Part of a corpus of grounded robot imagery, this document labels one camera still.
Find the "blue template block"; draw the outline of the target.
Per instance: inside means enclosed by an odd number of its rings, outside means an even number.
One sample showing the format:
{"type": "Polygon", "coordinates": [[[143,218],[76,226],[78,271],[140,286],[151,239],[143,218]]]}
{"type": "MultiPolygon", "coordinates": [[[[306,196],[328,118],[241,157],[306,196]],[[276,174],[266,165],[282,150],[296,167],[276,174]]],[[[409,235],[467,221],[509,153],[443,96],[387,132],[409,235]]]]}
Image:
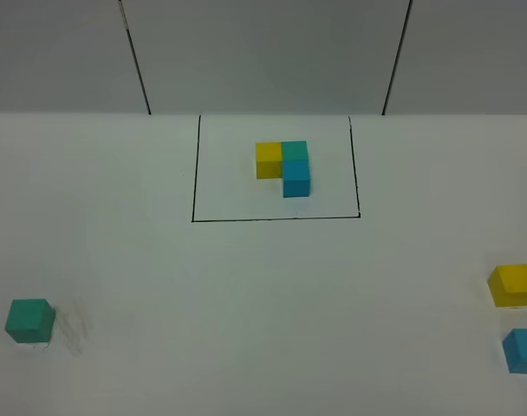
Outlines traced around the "blue template block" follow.
{"type": "Polygon", "coordinates": [[[310,195],[310,169],[307,159],[285,160],[283,169],[283,196],[303,198],[310,195]]]}

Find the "yellow template block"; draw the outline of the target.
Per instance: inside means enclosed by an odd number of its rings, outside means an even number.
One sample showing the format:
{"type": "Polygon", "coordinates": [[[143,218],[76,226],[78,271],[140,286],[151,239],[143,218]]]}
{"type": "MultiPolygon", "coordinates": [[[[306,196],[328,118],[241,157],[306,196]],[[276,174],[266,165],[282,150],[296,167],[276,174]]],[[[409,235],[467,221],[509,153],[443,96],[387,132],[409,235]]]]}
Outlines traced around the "yellow template block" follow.
{"type": "Polygon", "coordinates": [[[257,179],[280,179],[282,177],[282,143],[256,143],[257,179]]]}

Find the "green template block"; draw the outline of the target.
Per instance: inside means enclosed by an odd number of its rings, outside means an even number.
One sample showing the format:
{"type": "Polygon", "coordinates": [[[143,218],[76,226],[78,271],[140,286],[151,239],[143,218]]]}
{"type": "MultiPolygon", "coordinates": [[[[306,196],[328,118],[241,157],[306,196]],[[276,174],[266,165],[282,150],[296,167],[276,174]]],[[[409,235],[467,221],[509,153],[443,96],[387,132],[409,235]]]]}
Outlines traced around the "green template block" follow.
{"type": "Polygon", "coordinates": [[[308,145],[305,140],[284,141],[281,143],[281,148],[283,161],[309,158],[308,145]]]}

